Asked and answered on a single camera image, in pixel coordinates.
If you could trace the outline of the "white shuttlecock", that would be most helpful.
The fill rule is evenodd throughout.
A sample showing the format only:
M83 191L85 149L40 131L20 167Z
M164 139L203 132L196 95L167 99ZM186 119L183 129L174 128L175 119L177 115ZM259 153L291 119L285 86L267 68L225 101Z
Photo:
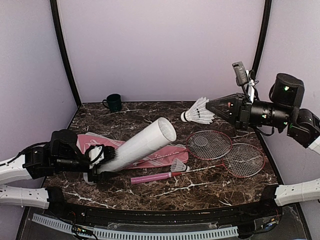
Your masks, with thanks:
M171 172L187 172L190 170L190 167L184 164L181 160L178 158L175 158L171 164L170 171Z
M206 109L209 99L206 97L199 98L187 111L180 115L180 119L187 122L195 122L198 124L209 125L214 120L214 113Z

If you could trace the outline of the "white shuttlecock tube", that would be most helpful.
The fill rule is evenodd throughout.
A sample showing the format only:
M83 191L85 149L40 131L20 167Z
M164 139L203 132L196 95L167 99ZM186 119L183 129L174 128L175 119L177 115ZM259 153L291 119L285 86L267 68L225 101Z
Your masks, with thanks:
M175 128L164 117L158 118L148 127L130 138L116 151L115 158L104 164L96 165L98 173L119 172L131 164L153 154L177 139Z

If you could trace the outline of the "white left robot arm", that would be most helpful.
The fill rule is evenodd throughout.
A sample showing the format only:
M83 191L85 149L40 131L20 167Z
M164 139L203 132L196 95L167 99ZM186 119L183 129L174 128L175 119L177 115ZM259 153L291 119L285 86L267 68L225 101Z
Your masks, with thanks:
M20 180L35 180L62 172L86 173L94 183L108 175L98 169L116 156L112 146L96 144L81 152L75 132L54 131L48 142L26 147L17 156L0 163L0 202L3 205L51 209L60 218L71 213L60 187L19 188L8 186Z

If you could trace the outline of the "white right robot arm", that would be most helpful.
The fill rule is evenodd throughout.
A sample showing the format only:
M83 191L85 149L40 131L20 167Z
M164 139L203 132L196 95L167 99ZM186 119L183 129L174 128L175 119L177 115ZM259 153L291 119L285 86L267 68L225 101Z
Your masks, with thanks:
M269 91L270 101L258 99L256 83L249 77L236 81L243 93L234 93L210 100L205 107L238 130L268 126L294 139L306 149L320 152L320 119L302 108L305 86L302 80L287 73L278 73ZM255 213L266 217L275 206L318 200L320 180L314 179L290 185L270 185L264 188Z

